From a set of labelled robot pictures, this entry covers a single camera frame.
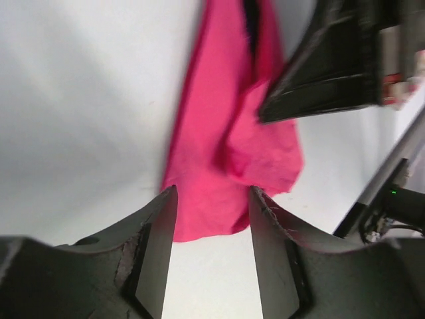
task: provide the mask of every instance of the black cable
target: black cable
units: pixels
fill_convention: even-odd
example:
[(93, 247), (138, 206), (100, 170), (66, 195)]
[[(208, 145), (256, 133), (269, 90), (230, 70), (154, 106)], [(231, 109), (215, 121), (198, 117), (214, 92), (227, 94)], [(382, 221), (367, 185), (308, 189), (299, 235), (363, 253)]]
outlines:
[(389, 229), (410, 229), (411, 231), (417, 231), (424, 235), (424, 231), (421, 228), (412, 225), (391, 225)]

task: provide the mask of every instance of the white backdrop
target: white backdrop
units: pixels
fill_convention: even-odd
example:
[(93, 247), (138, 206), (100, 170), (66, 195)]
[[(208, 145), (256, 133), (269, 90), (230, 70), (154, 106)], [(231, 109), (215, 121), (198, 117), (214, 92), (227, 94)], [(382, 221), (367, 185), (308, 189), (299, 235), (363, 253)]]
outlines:
[[(312, 0), (276, 0), (285, 50)], [(0, 0), (0, 234), (53, 245), (156, 194), (201, 0)], [(419, 110), (299, 121), (306, 166), (280, 205), (332, 232)], [(259, 319), (250, 230), (173, 245), (164, 319)]]

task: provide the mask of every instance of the pink fabric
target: pink fabric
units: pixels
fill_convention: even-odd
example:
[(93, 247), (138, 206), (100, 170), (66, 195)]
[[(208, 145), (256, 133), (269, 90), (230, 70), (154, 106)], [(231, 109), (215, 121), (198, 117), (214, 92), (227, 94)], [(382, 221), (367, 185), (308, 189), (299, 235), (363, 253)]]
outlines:
[(242, 1), (208, 0), (167, 162), (175, 184), (174, 241), (229, 235), (249, 225), (248, 190), (289, 191), (302, 165), (296, 121), (261, 125), (257, 110), (284, 62), (270, 0), (258, 0), (253, 63)]

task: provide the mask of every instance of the fabric fold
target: fabric fold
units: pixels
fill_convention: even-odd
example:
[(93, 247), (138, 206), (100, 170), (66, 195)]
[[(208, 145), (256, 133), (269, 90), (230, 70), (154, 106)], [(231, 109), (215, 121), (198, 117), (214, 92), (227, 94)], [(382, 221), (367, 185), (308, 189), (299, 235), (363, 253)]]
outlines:
[(187, 72), (163, 188), (175, 184), (174, 241), (245, 229), (248, 186), (289, 191), (302, 168), (296, 121), (257, 120), (270, 85), (284, 69), (270, 0), (258, 0), (254, 63), (242, 1), (208, 0)]

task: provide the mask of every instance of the black mechanical part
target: black mechanical part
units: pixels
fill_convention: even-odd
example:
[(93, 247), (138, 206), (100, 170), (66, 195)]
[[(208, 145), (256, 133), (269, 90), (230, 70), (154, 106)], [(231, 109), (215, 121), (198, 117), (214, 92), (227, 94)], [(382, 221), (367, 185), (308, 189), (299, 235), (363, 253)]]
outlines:
[(391, 219), (425, 229), (425, 194), (398, 188), (387, 194), (386, 214)]
[(403, 49), (395, 54), (406, 80), (414, 75), (416, 52), (425, 49), (424, 24), (419, 0), (317, 0), (295, 55), (260, 108), (260, 121), (381, 104), (380, 31), (400, 25)]
[(170, 187), (72, 246), (0, 237), (0, 318), (160, 318), (176, 212)]
[(418, 233), (422, 233), (423, 236), (423, 230), (412, 225), (391, 225), (388, 227), (388, 230), (390, 231), (391, 229), (407, 229), (409, 231), (416, 231)]
[(423, 239), (357, 245), (302, 221), (257, 187), (250, 221), (264, 319), (424, 317)]
[(405, 131), (387, 159), (366, 186), (354, 206), (335, 230), (334, 235), (356, 243), (364, 243), (367, 225), (376, 223), (388, 209), (387, 195), (393, 188), (403, 188), (407, 171), (418, 156), (425, 136), (425, 107)]

